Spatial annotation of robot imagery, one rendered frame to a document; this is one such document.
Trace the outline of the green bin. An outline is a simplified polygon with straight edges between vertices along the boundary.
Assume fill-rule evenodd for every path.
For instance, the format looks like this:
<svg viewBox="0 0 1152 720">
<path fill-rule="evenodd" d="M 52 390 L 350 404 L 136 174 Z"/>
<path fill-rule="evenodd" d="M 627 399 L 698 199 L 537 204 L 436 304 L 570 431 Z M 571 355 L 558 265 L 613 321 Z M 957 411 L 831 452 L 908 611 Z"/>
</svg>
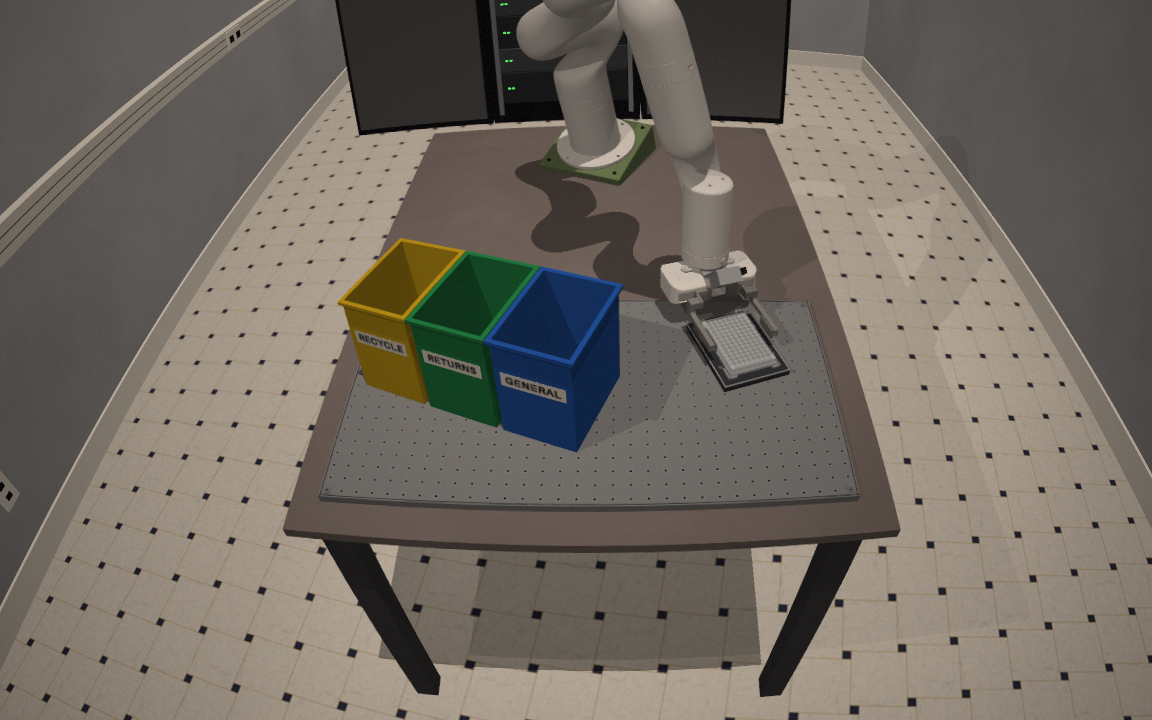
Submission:
<svg viewBox="0 0 1152 720">
<path fill-rule="evenodd" d="M 540 268 L 467 251 L 407 316 L 430 406 L 498 427 L 492 354 L 483 341 Z"/>
</svg>

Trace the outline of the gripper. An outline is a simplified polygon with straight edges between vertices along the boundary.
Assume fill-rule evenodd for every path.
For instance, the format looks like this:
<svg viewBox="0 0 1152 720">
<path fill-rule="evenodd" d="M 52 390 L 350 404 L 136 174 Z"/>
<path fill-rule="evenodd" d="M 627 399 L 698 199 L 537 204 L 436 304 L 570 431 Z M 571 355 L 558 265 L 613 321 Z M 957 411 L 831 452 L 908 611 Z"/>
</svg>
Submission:
<svg viewBox="0 0 1152 720">
<path fill-rule="evenodd" d="M 666 293 L 666 297 L 670 304 L 685 304 L 687 302 L 687 313 L 689 313 L 691 323 L 698 329 L 699 338 L 707 346 L 708 353 L 713 351 L 714 354 L 717 354 L 717 340 L 714 340 L 707 328 L 704 328 L 695 310 L 702 309 L 704 302 L 708 301 L 710 297 L 723 295 L 723 293 L 726 293 L 727 297 L 742 293 L 742 297 L 750 300 L 756 309 L 756 313 L 760 314 L 761 328 L 768 334 L 771 340 L 778 334 L 776 325 L 772 323 L 771 316 L 765 313 L 764 306 L 756 300 L 758 290 L 756 290 L 755 286 L 756 266 L 753 262 L 748 258 L 745 252 L 733 251 L 730 252 L 728 263 L 723 264 L 723 268 L 728 268 L 728 266 L 740 266 L 740 268 L 746 266 L 748 274 L 742 275 L 742 282 L 738 285 L 717 288 L 717 290 L 710 290 L 708 276 L 704 278 L 699 268 L 695 268 L 695 266 L 690 266 L 685 262 L 669 263 L 660 266 L 660 290 Z"/>
</svg>

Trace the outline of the yellow recycle bin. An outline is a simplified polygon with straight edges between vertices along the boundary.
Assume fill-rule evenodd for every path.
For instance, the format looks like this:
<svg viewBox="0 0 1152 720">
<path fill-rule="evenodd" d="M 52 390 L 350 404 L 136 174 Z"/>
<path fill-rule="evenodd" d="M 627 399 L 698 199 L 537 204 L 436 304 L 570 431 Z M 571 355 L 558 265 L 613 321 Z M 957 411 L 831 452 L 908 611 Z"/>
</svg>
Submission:
<svg viewBox="0 0 1152 720">
<path fill-rule="evenodd" d="M 397 240 L 338 301 L 344 306 L 367 386 L 429 402 L 411 325 L 404 319 L 465 252 Z"/>
</svg>

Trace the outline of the blue bin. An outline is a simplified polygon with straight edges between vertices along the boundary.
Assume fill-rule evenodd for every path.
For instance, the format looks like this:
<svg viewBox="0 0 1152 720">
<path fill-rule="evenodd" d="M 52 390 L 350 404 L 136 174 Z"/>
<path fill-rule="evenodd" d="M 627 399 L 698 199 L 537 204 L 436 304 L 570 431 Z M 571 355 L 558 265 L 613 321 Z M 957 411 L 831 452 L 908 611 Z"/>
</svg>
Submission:
<svg viewBox="0 0 1152 720">
<path fill-rule="evenodd" d="M 503 430 L 577 452 L 620 378 L 623 285 L 541 266 L 483 341 Z"/>
</svg>

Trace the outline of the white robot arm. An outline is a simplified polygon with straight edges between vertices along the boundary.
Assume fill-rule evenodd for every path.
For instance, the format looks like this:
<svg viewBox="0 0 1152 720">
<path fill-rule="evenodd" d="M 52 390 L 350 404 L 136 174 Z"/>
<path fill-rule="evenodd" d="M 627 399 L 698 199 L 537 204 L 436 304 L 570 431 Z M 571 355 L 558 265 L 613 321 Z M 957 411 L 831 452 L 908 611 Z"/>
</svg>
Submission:
<svg viewBox="0 0 1152 720">
<path fill-rule="evenodd" d="M 518 20 L 516 37 L 535 60 L 567 54 L 553 73 L 567 128 L 558 154 L 570 167 L 594 170 L 632 152 L 634 129 L 614 113 L 605 68 L 626 29 L 660 145 L 684 194 L 681 258 L 708 276 L 710 290 L 742 282 L 746 266 L 723 268 L 730 259 L 733 181 L 718 161 L 707 97 L 675 0 L 541 1 Z"/>
</svg>

